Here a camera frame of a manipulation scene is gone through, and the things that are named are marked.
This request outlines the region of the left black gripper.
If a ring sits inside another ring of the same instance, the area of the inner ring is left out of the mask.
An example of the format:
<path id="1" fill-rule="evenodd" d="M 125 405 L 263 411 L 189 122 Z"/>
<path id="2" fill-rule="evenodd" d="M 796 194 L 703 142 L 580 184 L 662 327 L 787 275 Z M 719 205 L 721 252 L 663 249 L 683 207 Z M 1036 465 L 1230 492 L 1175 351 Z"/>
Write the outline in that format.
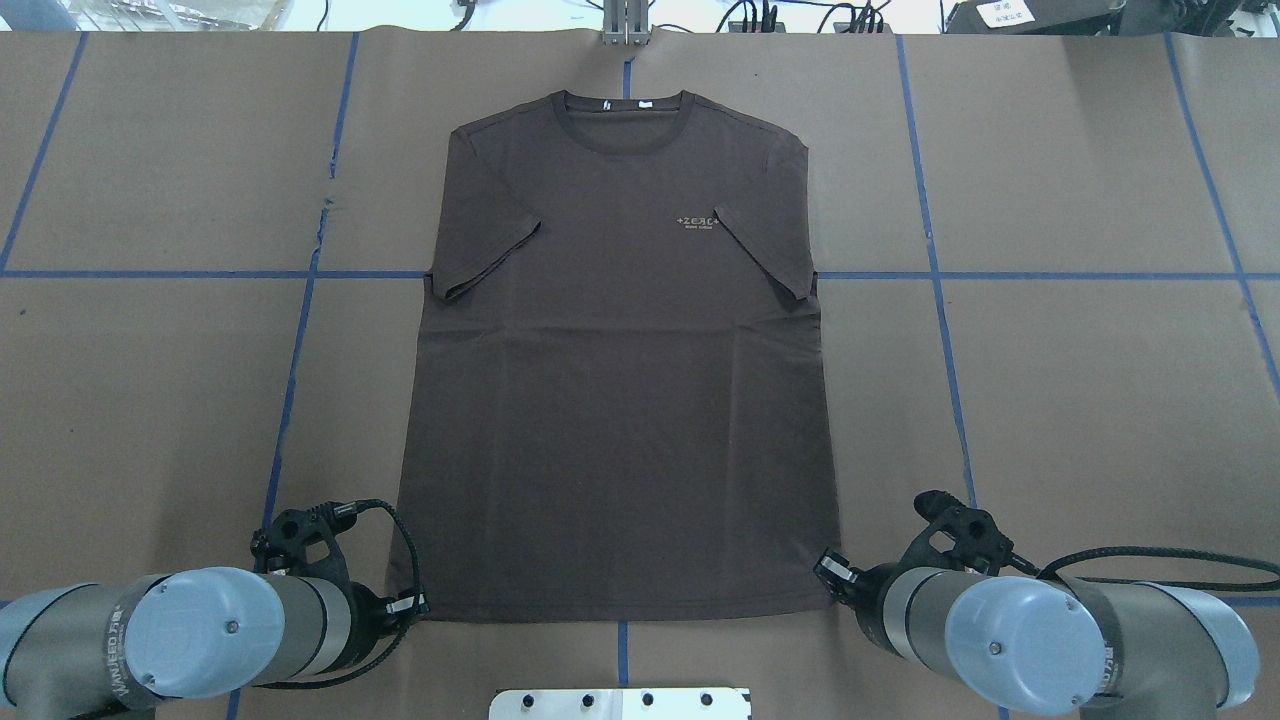
<path id="1" fill-rule="evenodd" d="M 383 598 L 366 585 L 349 585 L 349 633 L 342 651 L 343 661 L 364 661 L 378 643 L 396 634 L 396 623 L 420 623 L 430 612 L 421 591 L 406 591 L 397 598 Z"/>

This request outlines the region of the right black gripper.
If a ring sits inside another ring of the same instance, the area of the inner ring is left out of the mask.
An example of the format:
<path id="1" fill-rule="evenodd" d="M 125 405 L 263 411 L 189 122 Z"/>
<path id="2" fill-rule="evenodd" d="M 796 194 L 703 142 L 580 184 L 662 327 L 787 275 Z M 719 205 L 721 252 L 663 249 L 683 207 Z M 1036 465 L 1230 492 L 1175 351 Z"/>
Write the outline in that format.
<path id="1" fill-rule="evenodd" d="M 833 597 L 842 597 L 859 623 L 883 628 L 884 593 L 899 574 L 896 562 L 856 568 L 836 548 L 826 548 L 814 565 L 814 575 Z"/>

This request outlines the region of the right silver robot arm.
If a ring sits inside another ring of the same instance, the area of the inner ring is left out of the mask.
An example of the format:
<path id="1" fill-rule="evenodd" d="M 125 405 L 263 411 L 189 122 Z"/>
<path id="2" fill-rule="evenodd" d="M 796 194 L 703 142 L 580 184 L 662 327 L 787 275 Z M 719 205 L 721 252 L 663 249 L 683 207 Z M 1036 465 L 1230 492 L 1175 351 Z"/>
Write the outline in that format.
<path id="1" fill-rule="evenodd" d="M 813 570 L 872 644 L 1014 714 L 1216 719 L 1251 700 L 1261 674 L 1244 619 L 1198 589 L 859 569 L 833 550 Z"/>

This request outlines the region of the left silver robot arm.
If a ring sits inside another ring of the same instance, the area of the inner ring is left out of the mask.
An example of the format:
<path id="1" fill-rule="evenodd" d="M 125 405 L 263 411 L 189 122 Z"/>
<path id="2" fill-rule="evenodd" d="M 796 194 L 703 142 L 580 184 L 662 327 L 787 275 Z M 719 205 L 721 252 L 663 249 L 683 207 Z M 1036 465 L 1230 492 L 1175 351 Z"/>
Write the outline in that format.
<path id="1" fill-rule="evenodd" d="M 421 591 L 238 568 L 79 583 L 1 614 L 3 707 L 19 719 L 151 719 L 160 705 L 369 673 L 429 610 Z"/>

